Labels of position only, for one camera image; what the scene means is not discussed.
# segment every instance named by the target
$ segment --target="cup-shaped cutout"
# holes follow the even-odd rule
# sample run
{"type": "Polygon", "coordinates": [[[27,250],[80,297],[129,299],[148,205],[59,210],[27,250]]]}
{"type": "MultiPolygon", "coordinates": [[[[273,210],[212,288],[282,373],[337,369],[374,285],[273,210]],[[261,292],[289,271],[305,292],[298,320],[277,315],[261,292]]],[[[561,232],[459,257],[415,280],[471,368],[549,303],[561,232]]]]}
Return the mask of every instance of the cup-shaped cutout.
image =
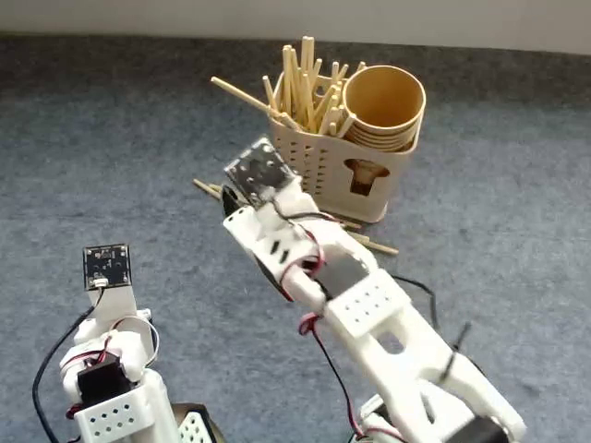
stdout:
{"type": "Polygon", "coordinates": [[[376,178],[387,177],[390,171],[381,164],[362,159],[347,159],[344,165],[353,171],[350,191],[361,196],[368,196],[376,178]]]}

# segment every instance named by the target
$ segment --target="gray carpet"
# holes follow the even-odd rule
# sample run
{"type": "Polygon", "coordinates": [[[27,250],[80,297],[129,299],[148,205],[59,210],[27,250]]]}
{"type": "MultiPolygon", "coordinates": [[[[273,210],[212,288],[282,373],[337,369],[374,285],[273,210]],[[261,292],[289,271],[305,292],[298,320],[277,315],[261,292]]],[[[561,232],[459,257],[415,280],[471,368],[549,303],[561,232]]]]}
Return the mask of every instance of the gray carpet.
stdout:
{"type": "MultiPolygon", "coordinates": [[[[191,184],[266,129],[209,84],[262,96],[281,42],[127,38],[0,40],[0,440],[43,442],[30,401],[42,356],[88,306],[81,249],[129,242],[139,303],[174,401],[205,402],[230,442],[342,442],[344,400],[289,305],[191,184]]],[[[437,290],[443,331],[529,426],[526,441],[591,434],[591,58],[318,44],[319,56],[389,63],[428,92],[422,141],[386,219],[388,269],[437,290]]],[[[421,294],[412,288],[417,306],[421,294]]],[[[372,387],[322,330],[359,406],[372,387]]],[[[57,361],[42,401],[76,434],[57,361]]]]}

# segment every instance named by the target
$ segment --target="white robotic arm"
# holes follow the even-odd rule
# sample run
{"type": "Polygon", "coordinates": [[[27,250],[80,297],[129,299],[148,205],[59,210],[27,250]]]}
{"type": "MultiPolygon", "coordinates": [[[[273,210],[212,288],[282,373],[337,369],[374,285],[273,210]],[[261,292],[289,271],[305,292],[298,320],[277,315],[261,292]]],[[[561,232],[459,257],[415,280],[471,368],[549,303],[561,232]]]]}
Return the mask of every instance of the white robotic arm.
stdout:
{"type": "MultiPolygon", "coordinates": [[[[150,310],[136,307],[128,245],[87,247],[84,258],[92,317],[79,324],[60,362],[73,405],[67,416],[81,441],[223,443],[205,407],[171,405],[162,377],[147,367],[160,339],[150,310]]],[[[58,441],[51,429],[47,434],[58,441]]]]}
{"type": "Polygon", "coordinates": [[[525,425],[514,408],[463,355],[456,353],[448,367],[454,350],[373,255],[319,212],[269,140],[255,143],[226,173],[250,205],[234,210],[224,227],[286,298],[325,318],[375,384],[379,397],[361,411],[368,437],[409,443],[522,438],[525,425]],[[383,334],[395,336],[404,350],[388,353],[378,341],[383,334]],[[387,413],[379,415],[382,402],[387,413]],[[392,437],[392,425],[400,438],[392,437]]]}

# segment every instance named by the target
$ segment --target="utensil holder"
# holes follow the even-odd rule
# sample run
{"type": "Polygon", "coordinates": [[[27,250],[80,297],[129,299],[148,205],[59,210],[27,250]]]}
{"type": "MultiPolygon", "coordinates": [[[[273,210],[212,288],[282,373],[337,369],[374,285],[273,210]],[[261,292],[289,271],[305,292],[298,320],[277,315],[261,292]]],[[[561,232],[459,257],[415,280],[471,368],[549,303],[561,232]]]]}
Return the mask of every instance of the utensil holder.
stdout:
{"type": "Polygon", "coordinates": [[[420,132],[419,124],[408,149],[381,152],[341,138],[296,132],[273,119],[270,125],[274,147],[287,164],[302,175],[304,191],[322,210],[372,223],[379,222],[385,215],[388,201],[416,149],[420,132]],[[368,168],[371,164],[386,170],[387,175],[384,176],[378,166],[368,168]],[[351,167],[360,167],[366,174],[357,170],[357,177],[354,177],[351,167]]]}

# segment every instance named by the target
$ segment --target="stack of paper cups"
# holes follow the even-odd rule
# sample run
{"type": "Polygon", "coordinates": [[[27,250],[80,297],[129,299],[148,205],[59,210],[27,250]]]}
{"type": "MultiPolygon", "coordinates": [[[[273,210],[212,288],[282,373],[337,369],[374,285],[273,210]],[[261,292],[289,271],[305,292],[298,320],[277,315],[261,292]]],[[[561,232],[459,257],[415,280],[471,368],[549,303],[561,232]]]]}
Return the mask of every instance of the stack of paper cups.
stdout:
{"type": "Polygon", "coordinates": [[[413,146],[427,101],[415,76],[396,66],[367,67],[348,79],[343,95],[345,110],[356,115],[345,138],[387,152],[413,146]]]}

